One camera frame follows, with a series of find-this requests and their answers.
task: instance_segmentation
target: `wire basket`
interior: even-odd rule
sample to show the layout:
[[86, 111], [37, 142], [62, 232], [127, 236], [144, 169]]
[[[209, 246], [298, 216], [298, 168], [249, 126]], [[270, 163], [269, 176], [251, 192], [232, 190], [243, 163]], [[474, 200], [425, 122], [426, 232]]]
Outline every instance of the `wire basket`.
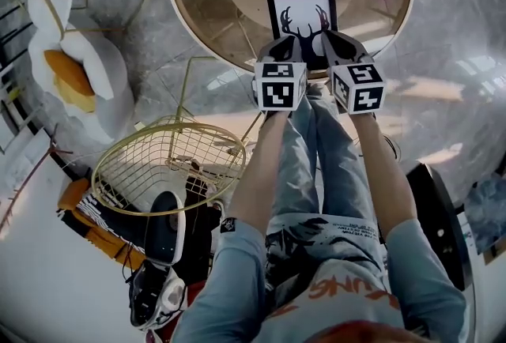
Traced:
[[[246, 166], [241, 140], [217, 126], [164, 117], [112, 146], [92, 174], [97, 199], [116, 212], [152, 217], [206, 204], [223, 194]], [[166, 190], [191, 190], [198, 203], [163, 213], [149, 211]], [[208, 198], [207, 191], [213, 196]], [[135, 205], [141, 212], [129, 210]]]

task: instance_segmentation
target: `framed picture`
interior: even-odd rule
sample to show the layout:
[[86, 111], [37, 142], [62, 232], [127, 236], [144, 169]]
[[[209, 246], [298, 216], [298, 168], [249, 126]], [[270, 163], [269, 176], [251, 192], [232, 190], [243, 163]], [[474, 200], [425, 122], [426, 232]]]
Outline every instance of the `framed picture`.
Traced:
[[267, 0], [267, 4], [274, 38], [296, 36], [308, 69], [325, 70], [321, 35], [338, 30], [335, 0]]

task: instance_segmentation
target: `pillow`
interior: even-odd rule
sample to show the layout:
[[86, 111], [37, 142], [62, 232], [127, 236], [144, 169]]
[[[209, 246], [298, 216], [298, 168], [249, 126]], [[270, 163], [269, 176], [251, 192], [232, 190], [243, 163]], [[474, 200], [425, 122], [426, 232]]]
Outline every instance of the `pillow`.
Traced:
[[84, 112], [95, 112], [95, 96], [83, 96], [72, 89], [62, 78], [55, 75], [55, 87], [63, 101], [73, 104]]
[[83, 96], [95, 96], [85, 70], [72, 58], [55, 50], [44, 51], [44, 57], [55, 76], [67, 83], [76, 93]]

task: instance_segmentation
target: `person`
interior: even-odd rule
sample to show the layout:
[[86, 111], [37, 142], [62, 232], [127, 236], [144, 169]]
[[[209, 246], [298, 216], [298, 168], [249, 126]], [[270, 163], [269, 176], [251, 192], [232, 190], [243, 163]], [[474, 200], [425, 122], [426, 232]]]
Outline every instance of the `person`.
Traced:
[[174, 342], [466, 340], [466, 300], [421, 230], [378, 124], [372, 115], [350, 116], [364, 173], [324, 89], [310, 86], [291, 117], [278, 112], [264, 122], [221, 224], [209, 279]]

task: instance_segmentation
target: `cube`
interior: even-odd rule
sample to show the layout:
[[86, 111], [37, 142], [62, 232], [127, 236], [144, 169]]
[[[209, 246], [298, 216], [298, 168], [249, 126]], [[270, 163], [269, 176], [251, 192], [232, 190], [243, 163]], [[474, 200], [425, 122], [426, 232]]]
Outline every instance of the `cube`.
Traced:
[[387, 83], [376, 64], [339, 65], [329, 70], [332, 93], [348, 114], [364, 114], [381, 109]]
[[302, 62], [257, 62], [253, 91], [261, 111], [295, 111], [306, 93], [307, 66]]

